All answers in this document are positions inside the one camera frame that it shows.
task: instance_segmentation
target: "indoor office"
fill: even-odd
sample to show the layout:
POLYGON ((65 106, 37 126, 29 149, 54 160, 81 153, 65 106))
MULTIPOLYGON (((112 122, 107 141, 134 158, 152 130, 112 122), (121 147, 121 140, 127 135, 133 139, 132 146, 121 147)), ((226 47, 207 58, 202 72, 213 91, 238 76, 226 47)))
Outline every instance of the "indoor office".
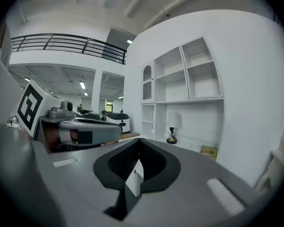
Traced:
POLYGON ((0 183, 31 219, 248 226, 283 179, 268 0, 15 0, 1 21, 0 183))

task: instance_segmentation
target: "small lamp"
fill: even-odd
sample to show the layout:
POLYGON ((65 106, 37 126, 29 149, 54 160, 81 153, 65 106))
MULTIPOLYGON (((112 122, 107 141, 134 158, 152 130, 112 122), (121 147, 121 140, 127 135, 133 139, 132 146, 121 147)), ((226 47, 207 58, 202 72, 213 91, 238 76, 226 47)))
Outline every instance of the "small lamp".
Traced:
POLYGON ((170 129, 170 136, 169 138, 166 140, 166 142, 168 144, 176 144, 177 140, 175 138, 175 133, 174 133, 174 129, 179 127, 180 125, 180 118, 179 118, 179 114, 177 112, 169 112, 169 116, 167 119, 167 126, 170 129))

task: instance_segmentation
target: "metal railing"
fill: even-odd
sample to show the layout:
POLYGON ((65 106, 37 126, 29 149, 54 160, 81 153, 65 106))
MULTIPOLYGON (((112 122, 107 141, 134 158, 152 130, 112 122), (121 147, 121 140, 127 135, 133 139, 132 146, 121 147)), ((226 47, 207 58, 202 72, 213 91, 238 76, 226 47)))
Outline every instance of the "metal railing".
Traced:
POLYGON ((126 50, 100 40, 68 34, 34 34, 14 37, 12 52, 31 50, 68 51, 125 64, 126 50))

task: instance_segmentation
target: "white bookshelf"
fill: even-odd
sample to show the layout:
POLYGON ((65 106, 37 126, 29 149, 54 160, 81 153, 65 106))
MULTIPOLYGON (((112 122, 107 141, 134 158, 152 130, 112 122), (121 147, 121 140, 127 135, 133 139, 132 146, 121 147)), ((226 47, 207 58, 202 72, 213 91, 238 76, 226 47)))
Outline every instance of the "white bookshelf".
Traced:
POLYGON ((201 37, 166 52, 152 63, 154 103, 142 101, 142 137, 166 143, 169 112, 178 112, 175 147, 196 152, 219 147, 224 97, 216 62, 201 37))

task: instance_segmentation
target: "ceiling light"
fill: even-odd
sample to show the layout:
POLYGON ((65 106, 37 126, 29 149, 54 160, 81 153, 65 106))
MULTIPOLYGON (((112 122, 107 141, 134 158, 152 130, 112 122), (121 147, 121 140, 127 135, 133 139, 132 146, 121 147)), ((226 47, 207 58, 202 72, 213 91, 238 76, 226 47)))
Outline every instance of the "ceiling light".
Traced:
POLYGON ((84 82, 80 82, 80 85, 81 85, 82 89, 85 89, 84 82))

